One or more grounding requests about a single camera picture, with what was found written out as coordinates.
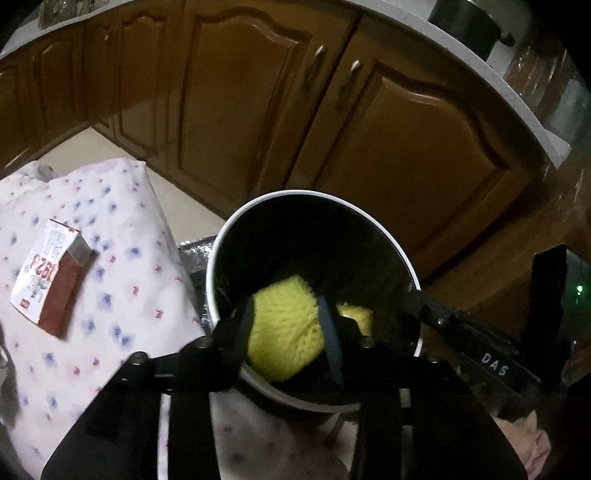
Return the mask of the operator right hand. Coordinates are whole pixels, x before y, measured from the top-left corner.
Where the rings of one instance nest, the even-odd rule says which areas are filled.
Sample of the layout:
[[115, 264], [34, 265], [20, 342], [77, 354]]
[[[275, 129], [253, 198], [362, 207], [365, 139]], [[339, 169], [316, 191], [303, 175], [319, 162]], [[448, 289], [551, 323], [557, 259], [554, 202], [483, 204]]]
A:
[[533, 410], [527, 417], [514, 422], [498, 417], [493, 420], [517, 453], [527, 471], [528, 479], [536, 479], [542, 473], [551, 453], [549, 436], [538, 427], [537, 412]]

